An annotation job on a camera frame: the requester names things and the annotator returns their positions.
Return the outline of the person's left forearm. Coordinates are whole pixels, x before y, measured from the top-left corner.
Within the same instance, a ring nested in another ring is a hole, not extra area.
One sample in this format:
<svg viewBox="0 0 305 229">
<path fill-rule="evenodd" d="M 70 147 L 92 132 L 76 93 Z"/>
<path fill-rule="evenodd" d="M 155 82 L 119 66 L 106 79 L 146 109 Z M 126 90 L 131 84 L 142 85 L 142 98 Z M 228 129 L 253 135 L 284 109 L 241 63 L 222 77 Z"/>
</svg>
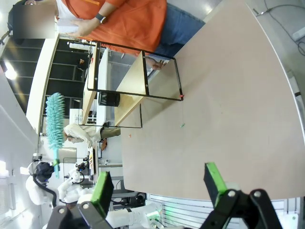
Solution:
<svg viewBox="0 0 305 229">
<path fill-rule="evenodd" d="M 113 5 L 113 4 L 111 4 L 111 3 L 109 3 L 109 2 L 105 2 L 105 3 L 103 3 L 103 5 L 101 6 L 101 8 L 100 8 L 100 10 L 98 11 L 98 13 L 99 14 L 101 14 L 101 15 L 103 15 L 103 16 L 105 16 L 106 18 L 109 16 L 109 15 L 111 15 L 116 9 L 118 9 L 118 7 L 117 6 L 115 6 L 115 5 Z"/>
</svg>

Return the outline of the person in orange hoodie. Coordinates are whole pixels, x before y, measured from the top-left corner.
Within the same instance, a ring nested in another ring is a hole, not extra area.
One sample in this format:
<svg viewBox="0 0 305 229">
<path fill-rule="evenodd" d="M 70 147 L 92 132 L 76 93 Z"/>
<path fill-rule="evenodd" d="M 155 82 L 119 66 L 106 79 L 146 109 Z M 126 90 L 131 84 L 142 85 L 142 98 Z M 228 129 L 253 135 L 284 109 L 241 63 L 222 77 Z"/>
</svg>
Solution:
<svg viewBox="0 0 305 229">
<path fill-rule="evenodd" d="M 118 7 L 85 37 L 105 47 L 137 55 L 138 50 L 175 54 L 205 25 L 204 21 L 167 0 L 56 0 L 59 19 L 90 20 L 109 2 Z"/>
</svg>

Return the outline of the person in beige clothes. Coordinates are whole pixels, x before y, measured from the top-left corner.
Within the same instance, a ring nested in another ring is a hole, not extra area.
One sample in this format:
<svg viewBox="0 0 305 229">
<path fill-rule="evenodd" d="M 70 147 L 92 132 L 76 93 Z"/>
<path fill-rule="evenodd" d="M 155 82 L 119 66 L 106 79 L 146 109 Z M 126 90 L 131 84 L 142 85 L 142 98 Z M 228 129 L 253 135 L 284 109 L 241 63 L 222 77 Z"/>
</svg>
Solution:
<svg viewBox="0 0 305 229">
<path fill-rule="evenodd" d="M 119 127 L 69 124 L 63 128 L 63 133 L 65 141 L 68 140 L 72 143 L 85 142 L 88 147 L 91 147 L 94 142 L 119 136 L 121 129 Z"/>
</svg>

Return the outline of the black mesh pen holder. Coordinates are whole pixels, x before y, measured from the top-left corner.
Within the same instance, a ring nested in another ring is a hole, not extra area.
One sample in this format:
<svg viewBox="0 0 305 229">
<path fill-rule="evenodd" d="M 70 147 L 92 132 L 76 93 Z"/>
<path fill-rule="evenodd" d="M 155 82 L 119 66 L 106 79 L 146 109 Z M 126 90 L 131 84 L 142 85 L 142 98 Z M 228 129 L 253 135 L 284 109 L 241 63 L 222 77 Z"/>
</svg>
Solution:
<svg viewBox="0 0 305 229">
<path fill-rule="evenodd" d="M 118 107 L 120 104 L 120 94 L 99 93 L 98 104 L 103 106 Z"/>
</svg>

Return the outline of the teal fluffy microfiber duster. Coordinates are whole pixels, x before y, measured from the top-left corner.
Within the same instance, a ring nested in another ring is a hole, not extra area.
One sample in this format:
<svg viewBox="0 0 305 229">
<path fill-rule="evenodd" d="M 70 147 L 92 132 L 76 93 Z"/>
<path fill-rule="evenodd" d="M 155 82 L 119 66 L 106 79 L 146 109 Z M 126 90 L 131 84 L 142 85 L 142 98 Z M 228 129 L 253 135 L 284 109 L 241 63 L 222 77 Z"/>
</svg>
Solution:
<svg viewBox="0 0 305 229">
<path fill-rule="evenodd" d="M 53 162 L 55 177 L 60 176 L 59 149 L 64 143 L 64 97 L 60 93 L 54 93 L 46 101 L 46 134 L 48 137 L 49 148 L 53 151 Z"/>
</svg>

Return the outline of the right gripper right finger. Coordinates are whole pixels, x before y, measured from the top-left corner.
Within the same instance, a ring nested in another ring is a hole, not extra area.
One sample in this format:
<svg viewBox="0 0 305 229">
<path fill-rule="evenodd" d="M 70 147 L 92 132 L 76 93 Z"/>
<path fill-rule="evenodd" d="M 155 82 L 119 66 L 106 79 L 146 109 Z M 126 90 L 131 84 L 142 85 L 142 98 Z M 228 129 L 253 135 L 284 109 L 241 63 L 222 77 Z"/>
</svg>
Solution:
<svg viewBox="0 0 305 229">
<path fill-rule="evenodd" d="M 228 188 L 214 162 L 205 163 L 203 180 L 213 211 L 200 229 L 226 229 L 231 219 L 241 219 L 248 229 L 283 229 L 265 190 Z"/>
</svg>

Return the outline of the grey ribbed panel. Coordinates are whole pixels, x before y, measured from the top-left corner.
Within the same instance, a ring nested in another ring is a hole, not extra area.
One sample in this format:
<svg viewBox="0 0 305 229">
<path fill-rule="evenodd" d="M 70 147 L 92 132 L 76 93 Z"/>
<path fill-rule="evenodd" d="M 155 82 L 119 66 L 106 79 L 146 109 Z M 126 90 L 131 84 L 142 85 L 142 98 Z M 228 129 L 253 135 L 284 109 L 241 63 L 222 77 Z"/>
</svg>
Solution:
<svg viewBox="0 0 305 229">
<path fill-rule="evenodd" d="M 198 227 L 213 210 L 213 205 L 208 200 L 172 198 L 155 194 L 148 194 L 147 198 L 162 205 L 163 221 L 167 224 Z"/>
</svg>

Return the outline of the person's left hand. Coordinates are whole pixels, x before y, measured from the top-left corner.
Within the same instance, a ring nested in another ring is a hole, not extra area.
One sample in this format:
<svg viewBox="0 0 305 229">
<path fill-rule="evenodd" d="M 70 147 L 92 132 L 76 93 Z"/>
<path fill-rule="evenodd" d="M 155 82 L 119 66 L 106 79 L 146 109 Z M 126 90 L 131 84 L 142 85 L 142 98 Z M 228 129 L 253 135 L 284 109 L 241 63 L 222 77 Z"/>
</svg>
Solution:
<svg viewBox="0 0 305 229">
<path fill-rule="evenodd" d="M 100 20 L 97 18 L 90 20 L 72 20 L 71 23 L 77 25 L 78 30 L 67 34 L 71 37 L 85 37 L 100 25 Z"/>
</svg>

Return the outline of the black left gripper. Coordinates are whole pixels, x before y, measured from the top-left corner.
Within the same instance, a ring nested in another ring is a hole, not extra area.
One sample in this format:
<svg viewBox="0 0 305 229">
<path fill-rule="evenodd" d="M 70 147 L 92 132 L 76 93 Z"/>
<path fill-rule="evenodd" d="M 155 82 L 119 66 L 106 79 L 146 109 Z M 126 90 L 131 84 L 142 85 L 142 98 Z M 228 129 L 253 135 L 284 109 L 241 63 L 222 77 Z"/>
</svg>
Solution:
<svg viewBox="0 0 305 229">
<path fill-rule="evenodd" d="M 40 182 L 48 182 L 54 172 L 54 166 L 47 162 L 39 162 L 36 166 L 36 179 Z"/>
</svg>

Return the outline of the white power strip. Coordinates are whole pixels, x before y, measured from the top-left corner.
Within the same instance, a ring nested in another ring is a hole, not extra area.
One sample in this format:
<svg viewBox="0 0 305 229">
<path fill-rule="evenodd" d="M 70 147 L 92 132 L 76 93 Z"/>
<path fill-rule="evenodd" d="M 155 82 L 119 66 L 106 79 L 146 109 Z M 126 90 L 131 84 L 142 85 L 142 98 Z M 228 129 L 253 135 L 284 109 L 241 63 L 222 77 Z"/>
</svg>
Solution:
<svg viewBox="0 0 305 229">
<path fill-rule="evenodd" d="M 305 37 L 305 27 L 294 32 L 292 35 L 292 38 L 294 41 L 298 41 L 298 40 L 302 39 L 303 37 Z"/>
</svg>

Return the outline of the white desk grey frame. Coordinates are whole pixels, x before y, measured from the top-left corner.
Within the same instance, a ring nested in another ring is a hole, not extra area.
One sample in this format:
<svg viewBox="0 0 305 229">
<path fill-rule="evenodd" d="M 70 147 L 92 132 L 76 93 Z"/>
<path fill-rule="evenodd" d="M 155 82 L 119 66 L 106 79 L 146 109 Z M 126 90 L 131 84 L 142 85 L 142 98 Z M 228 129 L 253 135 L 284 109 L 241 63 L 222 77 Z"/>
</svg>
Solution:
<svg viewBox="0 0 305 229">
<path fill-rule="evenodd" d="M 106 48 L 103 52 L 101 61 L 99 63 L 98 69 L 98 90 L 106 90 L 107 89 L 107 71 L 108 71 L 108 57 L 109 57 L 109 49 Z M 96 125 L 103 126 L 106 121 L 106 106 L 99 105 L 99 98 L 101 93 L 98 92 L 97 95 L 97 115 L 96 115 Z"/>
</svg>

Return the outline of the person's right hand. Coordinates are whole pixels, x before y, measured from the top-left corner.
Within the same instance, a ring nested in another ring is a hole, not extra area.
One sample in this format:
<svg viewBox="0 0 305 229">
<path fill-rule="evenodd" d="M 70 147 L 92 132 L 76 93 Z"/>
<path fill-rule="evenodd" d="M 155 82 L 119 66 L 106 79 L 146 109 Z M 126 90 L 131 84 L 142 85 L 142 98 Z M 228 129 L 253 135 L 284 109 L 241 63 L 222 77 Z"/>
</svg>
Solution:
<svg viewBox="0 0 305 229">
<path fill-rule="evenodd" d="M 147 58 L 146 63 L 153 69 L 153 70 L 161 70 L 167 63 L 164 60 L 160 60 L 159 62 L 153 58 Z"/>
</svg>

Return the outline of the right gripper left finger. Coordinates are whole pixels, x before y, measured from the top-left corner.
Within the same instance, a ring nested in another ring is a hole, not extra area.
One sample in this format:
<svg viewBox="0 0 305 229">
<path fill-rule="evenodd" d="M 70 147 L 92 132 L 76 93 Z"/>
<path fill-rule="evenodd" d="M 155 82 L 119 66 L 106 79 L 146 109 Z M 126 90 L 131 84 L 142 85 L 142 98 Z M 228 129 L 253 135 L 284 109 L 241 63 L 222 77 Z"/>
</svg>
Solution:
<svg viewBox="0 0 305 229">
<path fill-rule="evenodd" d="M 90 200 L 72 209 L 55 207 L 46 229 L 114 229 L 106 220 L 113 189 L 110 173 L 100 173 Z"/>
</svg>

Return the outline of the two-tier wood black-frame shelf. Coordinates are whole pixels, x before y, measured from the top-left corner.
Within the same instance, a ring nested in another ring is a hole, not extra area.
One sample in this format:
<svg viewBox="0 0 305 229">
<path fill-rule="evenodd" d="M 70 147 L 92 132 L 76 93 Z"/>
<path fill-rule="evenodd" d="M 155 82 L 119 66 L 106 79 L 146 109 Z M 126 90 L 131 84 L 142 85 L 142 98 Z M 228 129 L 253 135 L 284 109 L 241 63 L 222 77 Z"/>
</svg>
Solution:
<svg viewBox="0 0 305 229">
<path fill-rule="evenodd" d="M 89 65 L 87 71 L 87 78 L 83 90 L 82 99 L 82 121 L 79 125 L 87 125 L 87 119 L 89 116 L 90 108 L 93 100 L 100 93 L 116 93 L 120 94 L 120 104 L 118 107 L 114 107 L 114 125 L 111 127 L 122 127 L 120 124 L 136 109 L 139 108 L 140 126 L 135 126 L 134 129 L 142 128 L 142 108 L 141 102 L 144 98 L 164 99 L 171 101 L 182 101 L 183 92 L 181 86 L 181 80 L 177 67 L 176 59 L 166 55 L 160 55 L 163 58 L 173 60 L 176 78 L 179 87 L 178 98 L 171 98 L 165 96 L 156 96 L 150 93 L 149 79 L 147 75 L 146 59 L 147 56 L 145 50 L 140 50 L 140 54 L 137 56 L 134 63 L 129 68 L 128 72 L 122 79 L 116 90 L 98 90 L 98 69 L 101 61 L 100 51 L 102 50 L 102 42 L 94 42 L 95 45 L 90 44 Z"/>
</svg>

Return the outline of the bright ceiling light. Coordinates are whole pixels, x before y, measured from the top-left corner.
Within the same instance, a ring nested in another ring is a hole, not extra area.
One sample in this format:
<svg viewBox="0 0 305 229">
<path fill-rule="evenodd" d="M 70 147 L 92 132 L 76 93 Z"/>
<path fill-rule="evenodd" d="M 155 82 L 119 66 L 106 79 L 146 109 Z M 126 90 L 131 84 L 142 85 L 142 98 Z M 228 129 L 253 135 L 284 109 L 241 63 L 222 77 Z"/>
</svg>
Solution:
<svg viewBox="0 0 305 229">
<path fill-rule="evenodd" d="M 14 70 L 13 66 L 9 62 L 5 62 L 7 70 L 5 71 L 5 76 L 10 80 L 15 80 L 17 78 L 17 73 Z"/>
</svg>

